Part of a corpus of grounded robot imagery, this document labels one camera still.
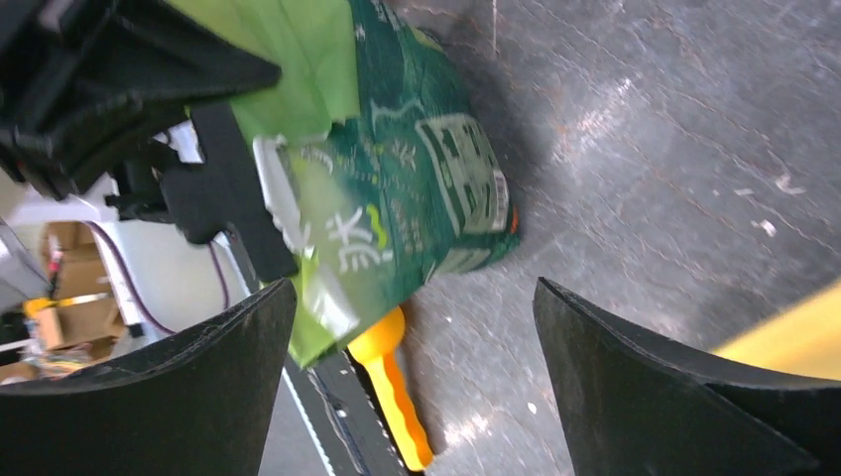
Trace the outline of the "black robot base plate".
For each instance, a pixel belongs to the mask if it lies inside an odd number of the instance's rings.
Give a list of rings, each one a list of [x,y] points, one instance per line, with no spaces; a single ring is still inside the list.
[[[371,381],[348,353],[305,371],[317,392],[313,422],[331,475],[408,476]]]

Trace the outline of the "cardboard box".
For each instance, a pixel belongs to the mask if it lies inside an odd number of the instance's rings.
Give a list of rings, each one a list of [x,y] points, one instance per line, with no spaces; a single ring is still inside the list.
[[[81,222],[50,222],[41,253],[48,277],[56,280],[53,298],[67,301],[35,314],[45,347],[98,345],[119,337],[125,324],[92,231]]]

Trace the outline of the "green cat litter bag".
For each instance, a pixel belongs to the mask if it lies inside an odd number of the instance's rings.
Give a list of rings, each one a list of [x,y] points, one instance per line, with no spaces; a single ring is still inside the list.
[[[440,45],[382,1],[179,1],[277,63],[230,105],[298,265],[289,351],[344,349],[438,274],[518,242],[506,178]]]

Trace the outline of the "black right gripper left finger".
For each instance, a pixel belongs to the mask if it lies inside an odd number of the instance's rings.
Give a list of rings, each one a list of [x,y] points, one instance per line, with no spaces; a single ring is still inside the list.
[[[137,351],[4,386],[2,473],[257,474],[296,306],[278,281]]]

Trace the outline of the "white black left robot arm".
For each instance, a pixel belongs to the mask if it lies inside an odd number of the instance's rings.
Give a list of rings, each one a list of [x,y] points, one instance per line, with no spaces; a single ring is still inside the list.
[[[280,66],[256,47],[189,14],[174,1],[5,1],[1,5],[1,193],[26,187],[64,200],[105,175],[133,279],[157,297],[152,323],[192,325],[179,291],[229,306],[245,295],[222,286],[198,248],[235,230],[250,247],[275,244],[256,212],[256,169],[242,152],[182,163],[157,136],[186,111],[213,113],[224,100],[274,87]]]

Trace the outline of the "orange plastic litter scoop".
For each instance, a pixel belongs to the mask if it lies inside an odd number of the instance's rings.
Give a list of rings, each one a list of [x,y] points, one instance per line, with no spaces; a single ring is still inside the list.
[[[367,372],[407,468],[421,472],[434,454],[396,358],[405,331],[405,315],[397,306],[351,341],[348,351]]]

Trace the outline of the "yellow plastic litter box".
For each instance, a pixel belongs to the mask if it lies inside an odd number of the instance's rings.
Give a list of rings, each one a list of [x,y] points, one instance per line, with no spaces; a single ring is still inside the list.
[[[833,283],[713,353],[768,370],[838,381],[840,283]]]

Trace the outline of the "black bag clip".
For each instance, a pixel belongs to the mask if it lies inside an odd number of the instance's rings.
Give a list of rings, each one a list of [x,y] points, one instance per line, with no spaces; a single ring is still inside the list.
[[[266,209],[255,161],[230,105],[194,108],[190,119],[204,162],[168,167],[161,179],[176,227],[194,245],[234,233],[264,283],[296,275],[298,265]]]

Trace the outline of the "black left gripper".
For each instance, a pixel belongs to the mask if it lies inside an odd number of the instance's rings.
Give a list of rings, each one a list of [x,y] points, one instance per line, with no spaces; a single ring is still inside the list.
[[[1,170],[55,200],[84,194],[187,107],[281,75],[167,1],[5,1]]]

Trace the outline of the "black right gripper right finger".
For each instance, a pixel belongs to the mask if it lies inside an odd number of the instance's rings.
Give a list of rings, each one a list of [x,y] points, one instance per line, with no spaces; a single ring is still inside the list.
[[[836,475],[840,385],[687,346],[546,278],[533,313],[578,475]]]

